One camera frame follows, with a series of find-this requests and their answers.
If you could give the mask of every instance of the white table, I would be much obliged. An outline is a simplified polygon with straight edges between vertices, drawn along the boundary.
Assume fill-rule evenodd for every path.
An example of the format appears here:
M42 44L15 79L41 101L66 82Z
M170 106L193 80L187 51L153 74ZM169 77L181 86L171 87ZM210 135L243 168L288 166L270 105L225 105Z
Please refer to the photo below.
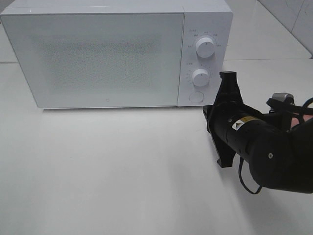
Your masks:
M313 60L226 61L244 101L312 96ZM309 234L312 196L248 194L220 169L201 108L38 109L0 65L0 233Z

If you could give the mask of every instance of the white microwave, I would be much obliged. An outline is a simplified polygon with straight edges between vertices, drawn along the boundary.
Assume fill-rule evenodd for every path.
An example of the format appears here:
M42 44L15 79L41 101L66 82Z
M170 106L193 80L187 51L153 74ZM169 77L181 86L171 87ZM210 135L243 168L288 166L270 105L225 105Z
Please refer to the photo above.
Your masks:
M39 108L211 105L223 0L15 0L0 15Z

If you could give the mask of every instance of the microwave door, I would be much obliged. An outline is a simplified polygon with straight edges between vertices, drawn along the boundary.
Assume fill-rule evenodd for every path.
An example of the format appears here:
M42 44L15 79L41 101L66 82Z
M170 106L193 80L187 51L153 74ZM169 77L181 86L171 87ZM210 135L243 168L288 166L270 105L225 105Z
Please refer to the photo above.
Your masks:
M40 108L177 106L183 13L2 18Z

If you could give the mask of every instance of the yellow warning sticker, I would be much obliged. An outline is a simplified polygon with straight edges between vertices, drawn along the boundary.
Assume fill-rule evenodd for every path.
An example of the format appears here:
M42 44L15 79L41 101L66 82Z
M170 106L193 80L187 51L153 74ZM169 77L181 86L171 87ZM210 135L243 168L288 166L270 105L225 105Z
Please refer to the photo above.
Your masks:
M240 129L240 127L242 127L244 124L246 124L249 121L253 121L253 120L258 120L258 119L256 117L252 117L252 116L242 117L241 119L239 119L238 121L236 121L232 125L232 128L235 129L236 131L238 131Z

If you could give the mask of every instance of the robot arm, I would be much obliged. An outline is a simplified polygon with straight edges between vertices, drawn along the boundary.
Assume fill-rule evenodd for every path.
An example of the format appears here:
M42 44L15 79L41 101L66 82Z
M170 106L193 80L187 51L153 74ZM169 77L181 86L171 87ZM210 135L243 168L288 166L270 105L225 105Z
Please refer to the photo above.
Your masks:
M313 193L313 115L308 106L295 106L291 94L274 94L267 101L268 114L243 103L235 72L221 72L222 83L212 106L203 112L219 155L220 167L231 167L235 153L241 157L239 178L244 188L257 194L262 187ZM299 124L291 128L293 118ZM243 183L243 161L249 163L253 179L260 185L256 192Z

